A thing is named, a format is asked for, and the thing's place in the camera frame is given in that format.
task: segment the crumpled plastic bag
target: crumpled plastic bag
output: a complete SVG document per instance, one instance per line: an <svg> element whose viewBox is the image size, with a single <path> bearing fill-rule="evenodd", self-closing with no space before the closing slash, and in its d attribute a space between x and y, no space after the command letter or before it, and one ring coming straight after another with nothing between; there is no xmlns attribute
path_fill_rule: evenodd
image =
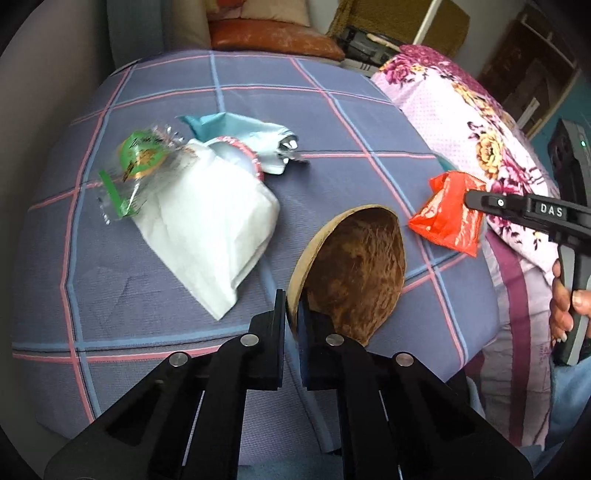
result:
<svg viewBox="0 0 591 480"><path fill-rule="evenodd" d="M464 205L468 190L486 191L486 183L461 171L448 171L429 180L433 196L408 221L408 227L430 242L471 257L478 254L484 214Z"/></svg>
<svg viewBox="0 0 591 480"><path fill-rule="evenodd" d="M263 172L281 175L290 160L300 161L296 152L298 137L283 125L261 122L256 118L221 112L202 117L181 116L202 143L216 137L234 137L259 157Z"/></svg>

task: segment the metal screw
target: metal screw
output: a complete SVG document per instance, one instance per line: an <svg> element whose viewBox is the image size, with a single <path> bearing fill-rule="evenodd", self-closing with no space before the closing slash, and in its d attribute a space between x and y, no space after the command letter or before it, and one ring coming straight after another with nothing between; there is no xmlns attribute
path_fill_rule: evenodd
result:
<svg viewBox="0 0 591 480"><path fill-rule="evenodd" d="M345 342L345 339L341 337L338 333L331 333L328 337L326 337L326 343L330 346L339 346Z"/></svg>
<svg viewBox="0 0 591 480"><path fill-rule="evenodd" d="M410 367L414 363L414 358L408 353L399 353L396 355L396 363L401 367Z"/></svg>
<svg viewBox="0 0 591 480"><path fill-rule="evenodd" d="M189 361L189 356L184 352L173 353L168 359L168 363L173 367L182 367Z"/></svg>
<svg viewBox="0 0 591 480"><path fill-rule="evenodd" d="M247 333L246 335L242 335L240 343L244 346L255 346L258 343L258 337L253 333Z"/></svg>

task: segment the wooden furniture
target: wooden furniture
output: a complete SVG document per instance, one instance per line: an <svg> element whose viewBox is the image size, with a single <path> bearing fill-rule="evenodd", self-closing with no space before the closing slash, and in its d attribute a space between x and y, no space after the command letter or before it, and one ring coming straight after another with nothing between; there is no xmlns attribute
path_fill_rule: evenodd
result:
<svg viewBox="0 0 591 480"><path fill-rule="evenodd" d="M478 81L531 136L571 88L574 56L544 15L526 5Z"/></svg>

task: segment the bed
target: bed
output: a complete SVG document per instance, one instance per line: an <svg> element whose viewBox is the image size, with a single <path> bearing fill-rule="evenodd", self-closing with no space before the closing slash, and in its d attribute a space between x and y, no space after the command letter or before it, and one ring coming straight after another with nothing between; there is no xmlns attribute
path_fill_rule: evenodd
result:
<svg viewBox="0 0 591 480"><path fill-rule="evenodd" d="M558 198L558 189L514 121L469 74L424 46L402 46L372 81L427 145L496 193ZM550 412L552 264L556 245L538 232L488 217L483 250L502 329L467 366L486 418L515 446L544 444Z"/></svg>
<svg viewBox="0 0 591 480"><path fill-rule="evenodd" d="M300 137L309 168L265 182L281 204L275 234L216 322L143 244L131 221L105 225L96 172L135 129L180 115L229 111L283 124ZM14 358L38 421L73 437L170 352L203 355L246 332L251 317L287 288L309 240L345 210L378 203L402 224L430 197L441 165L369 79L310 59L185 51L112 74L64 131L25 218L15 261ZM407 350L443 380L499 330L486 259L429 244L406 226L403 294L368 346ZM301 387L297 345L286 330L284 385L249 392L241 464L335 450L334 393Z"/></svg>

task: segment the blue plaid fabric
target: blue plaid fabric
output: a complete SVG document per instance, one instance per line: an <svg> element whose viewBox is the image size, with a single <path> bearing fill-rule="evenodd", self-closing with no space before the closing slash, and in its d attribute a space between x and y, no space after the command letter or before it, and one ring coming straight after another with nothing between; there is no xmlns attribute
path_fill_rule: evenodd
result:
<svg viewBox="0 0 591 480"><path fill-rule="evenodd" d="M135 129L180 115L228 111L285 125L311 164L265 182L281 204L274 237L239 287L236 306L211 318L154 253L133 222L104 225L96 173ZM394 209L402 224L442 172L404 115L368 79L309 59L260 53L182 52L113 74L50 154L25 220L14 278L14 357L23 363L39 421L73 437L169 352L215 351L272 306L276 288L314 234L355 206ZM429 244L403 228L405 289L369 350L406 350L442 379L499 328L482 257ZM251 392L241 463L340 445L333 393L304 391L287 329L284 388Z"/></svg>

